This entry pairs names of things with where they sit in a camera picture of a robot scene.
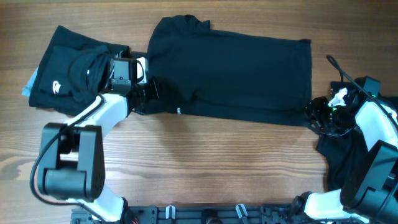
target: black garment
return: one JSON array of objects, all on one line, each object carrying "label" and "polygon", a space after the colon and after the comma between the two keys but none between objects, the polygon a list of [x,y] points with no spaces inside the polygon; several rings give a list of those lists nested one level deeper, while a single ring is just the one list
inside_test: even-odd
[{"label": "black garment", "polygon": [[168,111],[302,126],[311,100],[310,40],[211,30],[194,16],[163,18],[148,46],[149,76]]},{"label": "black garment", "polygon": [[[29,105],[70,115],[81,113],[101,89],[107,55],[120,53],[128,57],[129,47],[100,42],[58,26],[40,62]],[[72,82],[67,77],[69,65]]]},{"label": "black garment", "polygon": [[[346,87],[351,89],[351,83],[331,82],[331,88],[335,91]],[[384,97],[384,100],[392,103],[390,106],[398,108],[398,97]],[[340,189],[344,186],[352,171],[360,165],[368,153],[368,148],[362,133],[351,131],[343,137],[320,137],[317,151],[326,157],[329,165],[327,184],[328,190]]]}]

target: light blue fabric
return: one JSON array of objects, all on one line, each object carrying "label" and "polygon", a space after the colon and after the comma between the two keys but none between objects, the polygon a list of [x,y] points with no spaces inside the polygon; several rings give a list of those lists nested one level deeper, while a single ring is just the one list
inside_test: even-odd
[{"label": "light blue fabric", "polygon": [[33,75],[30,77],[29,81],[27,82],[26,86],[22,88],[22,96],[30,97],[30,91],[32,91],[33,83],[35,82],[38,69],[39,68],[37,67]]}]

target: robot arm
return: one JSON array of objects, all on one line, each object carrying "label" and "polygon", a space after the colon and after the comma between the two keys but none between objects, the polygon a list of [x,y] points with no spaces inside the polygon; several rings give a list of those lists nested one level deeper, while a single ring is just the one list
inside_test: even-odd
[{"label": "robot arm", "polygon": [[132,108],[143,109],[147,101],[158,96],[155,80],[146,78],[145,58],[137,59],[140,66],[136,70],[128,59],[112,59],[110,63],[109,93],[97,96],[87,109],[63,124],[44,127],[42,147],[59,137],[40,152],[37,188],[43,195],[80,205],[104,222],[123,222],[132,214],[126,209],[127,201],[104,184],[103,138]]},{"label": "robot arm", "polygon": [[[397,122],[396,112],[390,107],[384,106],[384,108]],[[343,190],[334,190],[324,194],[313,193],[308,196],[305,213],[314,220],[352,217],[369,223],[369,218],[377,212],[388,193],[385,188],[392,187],[385,185],[389,185],[394,179],[391,172],[398,156],[398,134],[394,125],[375,103],[368,101],[359,109],[355,120],[363,132],[368,151],[371,151],[367,157],[370,157],[372,161],[365,161],[365,165],[360,168],[362,172],[354,173]],[[390,200],[387,206],[391,211],[385,212],[381,218],[384,223],[398,219],[398,214],[393,209],[398,206],[397,200]]]}]

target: black t-shirt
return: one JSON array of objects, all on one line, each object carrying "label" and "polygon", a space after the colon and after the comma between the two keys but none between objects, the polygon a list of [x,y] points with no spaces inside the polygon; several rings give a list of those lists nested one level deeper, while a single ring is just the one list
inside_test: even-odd
[{"label": "black t-shirt", "polygon": [[[128,57],[129,47],[100,42],[58,26],[40,62],[29,105],[70,115],[81,113],[92,104],[101,88],[109,58],[101,56],[120,53]],[[67,77],[71,63],[73,83]]]},{"label": "black t-shirt", "polygon": [[311,100],[310,40],[210,29],[194,16],[163,18],[152,34],[149,76],[159,102],[148,112],[302,126]]}]

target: wood grain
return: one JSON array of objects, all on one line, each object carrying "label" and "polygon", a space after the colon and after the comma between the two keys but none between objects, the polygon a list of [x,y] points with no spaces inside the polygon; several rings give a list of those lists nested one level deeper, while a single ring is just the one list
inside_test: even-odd
[{"label": "wood grain", "polygon": [[[382,81],[397,95],[398,6],[354,1],[151,1],[0,5],[0,223],[68,223],[70,209],[30,193],[41,130],[64,114],[29,108],[21,89],[57,25],[145,51],[164,16],[193,14],[213,29],[312,39],[313,97],[338,72]],[[327,164],[305,128],[172,114],[130,115],[104,141],[106,183],[131,205],[288,202],[324,191]]]}]

